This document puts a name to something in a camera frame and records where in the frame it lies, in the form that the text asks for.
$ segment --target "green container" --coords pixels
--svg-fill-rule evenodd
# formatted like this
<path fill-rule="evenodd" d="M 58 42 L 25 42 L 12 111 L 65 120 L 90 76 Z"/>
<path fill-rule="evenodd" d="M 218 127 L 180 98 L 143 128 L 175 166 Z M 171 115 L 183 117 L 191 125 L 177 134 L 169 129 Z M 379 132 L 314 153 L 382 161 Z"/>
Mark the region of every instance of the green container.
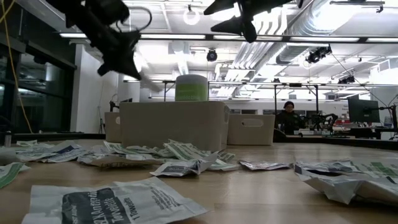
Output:
<path fill-rule="evenodd" d="M 175 101 L 207 101 L 208 82 L 201 75 L 181 75 L 175 81 Z"/>

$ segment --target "table surface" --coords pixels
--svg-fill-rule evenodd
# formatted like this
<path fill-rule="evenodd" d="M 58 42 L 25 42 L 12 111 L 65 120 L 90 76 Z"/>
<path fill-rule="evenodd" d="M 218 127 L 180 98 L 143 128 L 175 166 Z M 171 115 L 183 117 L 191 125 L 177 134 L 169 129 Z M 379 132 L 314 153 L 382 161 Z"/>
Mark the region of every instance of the table surface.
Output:
<path fill-rule="evenodd" d="M 82 146 L 99 140 L 76 140 Z M 226 150 L 247 161 L 325 161 L 347 157 L 398 158 L 394 151 L 327 144 L 285 144 L 273 146 L 230 146 Z M 100 169 L 77 162 L 43 164 L 30 162 L 0 189 L 0 223 L 21 223 L 29 212 L 32 185 L 94 187 L 113 181 L 130 182 L 151 177 L 156 169 Z M 275 171 L 206 171 L 197 177 L 161 178 L 184 197 L 192 198 L 208 213 L 177 223 L 397 223 L 396 207 L 354 203 L 344 205 L 300 181 L 292 169 Z"/>

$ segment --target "computer monitor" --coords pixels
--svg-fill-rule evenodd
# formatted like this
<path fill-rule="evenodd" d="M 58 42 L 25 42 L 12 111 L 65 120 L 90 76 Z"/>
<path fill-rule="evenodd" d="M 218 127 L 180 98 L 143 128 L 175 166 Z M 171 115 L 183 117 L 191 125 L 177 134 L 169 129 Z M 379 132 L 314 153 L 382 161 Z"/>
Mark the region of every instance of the computer monitor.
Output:
<path fill-rule="evenodd" d="M 348 99 L 349 120 L 351 122 L 380 123 L 379 102 Z"/>

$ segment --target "box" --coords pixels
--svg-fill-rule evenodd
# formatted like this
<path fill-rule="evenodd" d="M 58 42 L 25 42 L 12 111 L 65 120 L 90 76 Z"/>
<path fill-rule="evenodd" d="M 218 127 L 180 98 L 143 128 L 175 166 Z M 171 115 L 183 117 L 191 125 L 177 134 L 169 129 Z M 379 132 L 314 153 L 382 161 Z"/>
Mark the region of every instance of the box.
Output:
<path fill-rule="evenodd" d="M 231 114 L 228 144 L 270 146 L 274 138 L 275 115 Z"/>
<path fill-rule="evenodd" d="M 121 103 L 122 144 L 163 147 L 169 139 L 200 150 L 226 147 L 229 108 L 223 102 Z"/>
<path fill-rule="evenodd" d="M 105 133 L 107 142 L 122 142 L 120 115 L 118 112 L 105 112 Z"/>

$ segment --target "person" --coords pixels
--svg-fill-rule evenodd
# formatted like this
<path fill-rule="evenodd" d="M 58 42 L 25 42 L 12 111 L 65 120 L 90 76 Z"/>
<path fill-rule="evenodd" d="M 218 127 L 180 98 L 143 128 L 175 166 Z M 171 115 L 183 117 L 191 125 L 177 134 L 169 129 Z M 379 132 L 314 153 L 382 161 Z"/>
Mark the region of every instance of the person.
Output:
<path fill-rule="evenodd" d="M 285 103 L 284 110 L 276 116 L 276 120 L 285 134 L 294 134 L 295 130 L 299 130 L 300 117 L 294 113 L 294 103 L 291 101 Z"/>

